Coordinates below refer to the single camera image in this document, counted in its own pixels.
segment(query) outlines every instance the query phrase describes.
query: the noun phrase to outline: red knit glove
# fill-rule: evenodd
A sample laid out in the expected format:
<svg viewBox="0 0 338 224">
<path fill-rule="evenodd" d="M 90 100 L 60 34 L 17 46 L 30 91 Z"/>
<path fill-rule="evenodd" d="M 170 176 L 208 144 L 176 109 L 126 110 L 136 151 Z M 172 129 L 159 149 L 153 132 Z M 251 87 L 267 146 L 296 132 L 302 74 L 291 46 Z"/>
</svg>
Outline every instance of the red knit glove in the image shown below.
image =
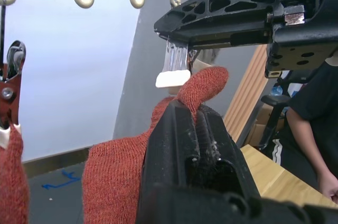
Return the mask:
<svg viewBox="0 0 338 224">
<path fill-rule="evenodd" d="M 11 125 L 7 149 L 0 147 L 0 223 L 27 224 L 29 186 L 21 164 L 23 141 Z"/>
<path fill-rule="evenodd" d="M 228 71 L 211 67 L 193 75 L 177 99 L 196 119 L 202 102 L 217 95 L 226 85 Z M 82 177 L 84 222 L 86 224 L 134 224 L 142 162 L 148 138 L 173 97 L 154 109 L 150 129 L 139 136 L 116 139 L 94 146 Z"/>
</svg>

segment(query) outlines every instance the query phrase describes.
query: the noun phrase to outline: metal clip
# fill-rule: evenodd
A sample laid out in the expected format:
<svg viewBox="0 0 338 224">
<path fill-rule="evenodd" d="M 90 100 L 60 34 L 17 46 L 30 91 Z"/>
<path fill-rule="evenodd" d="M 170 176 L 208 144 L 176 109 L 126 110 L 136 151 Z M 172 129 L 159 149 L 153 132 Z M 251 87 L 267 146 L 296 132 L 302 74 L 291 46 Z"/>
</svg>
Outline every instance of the metal clip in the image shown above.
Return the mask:
<svg viewBox="0 0 338 224">
<path fill-rule="evenodd" d="M 0 69 L 0 126 L 7 129 L 10 122 L 18 125 L 18 109 L 22 68 L 26 58 L 24 43 L 15 41 L 7 54 L 7 64 Z"/>
<path fill-rule="evenodd" d="M 6 0 L 1 6 L 0 28 L 0 147 L 7 148 L 10 140 L 10 125 L 21 133 L 18 122 L 22 68 L 26 58 L 26 46 L 15 41 L 7 53 L 7 63 L 4 63 L 5 15 Z"/>
</svg>

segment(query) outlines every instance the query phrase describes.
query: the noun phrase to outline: gray wall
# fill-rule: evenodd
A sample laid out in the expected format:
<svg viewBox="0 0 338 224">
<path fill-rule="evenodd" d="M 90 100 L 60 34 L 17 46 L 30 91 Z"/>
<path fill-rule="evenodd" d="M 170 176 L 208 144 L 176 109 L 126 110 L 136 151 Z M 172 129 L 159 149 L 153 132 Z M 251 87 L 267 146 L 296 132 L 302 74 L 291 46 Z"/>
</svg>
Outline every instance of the gray wall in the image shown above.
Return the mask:
<svg viewBox="0 0 338 224">
<path fill-rule="evenodd" d="M 168 96 L 155 80 L 163 67 L 165 41 L 154 33 L 154 23 L 170 9 L 169 0 L 146 0 L 140 10 L 129 58 L 114 138 L 135 136 L 147 130 L 154 106 Z M 222 49 L 216 64 L 228 68 L 225 89 L 207 105 L 224 115 L 255 51 L 254 46 Z"/>
</svg>

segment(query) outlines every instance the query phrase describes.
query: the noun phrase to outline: white backdrop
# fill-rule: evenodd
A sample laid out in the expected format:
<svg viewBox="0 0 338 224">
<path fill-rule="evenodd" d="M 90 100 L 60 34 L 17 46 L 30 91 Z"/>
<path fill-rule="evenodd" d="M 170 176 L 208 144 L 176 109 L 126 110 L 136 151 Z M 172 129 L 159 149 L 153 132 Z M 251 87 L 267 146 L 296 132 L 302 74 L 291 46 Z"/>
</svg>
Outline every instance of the white backdrop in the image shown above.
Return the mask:
<svg viewBox="0 0 338 224">
<path fill-rule="evenodd" d="M 129 0 L 17 0 L 5 55 L 23 41 L 23 161 L 112 139 L 139 10 Z"/>
</svg>

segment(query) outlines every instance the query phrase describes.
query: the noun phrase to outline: gray floor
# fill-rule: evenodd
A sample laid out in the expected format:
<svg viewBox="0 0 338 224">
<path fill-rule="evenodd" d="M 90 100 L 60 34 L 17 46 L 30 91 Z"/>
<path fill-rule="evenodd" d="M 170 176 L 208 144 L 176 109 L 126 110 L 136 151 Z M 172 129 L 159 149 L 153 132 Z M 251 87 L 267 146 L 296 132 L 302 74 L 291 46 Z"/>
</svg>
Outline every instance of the gray floor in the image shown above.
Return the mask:
<svg viewBox="0 0 338 224">
<path fill-rule="evenodd" d="M 31 224 L 81 224 L 84 163 L 29 179 Z"/>
</svg>

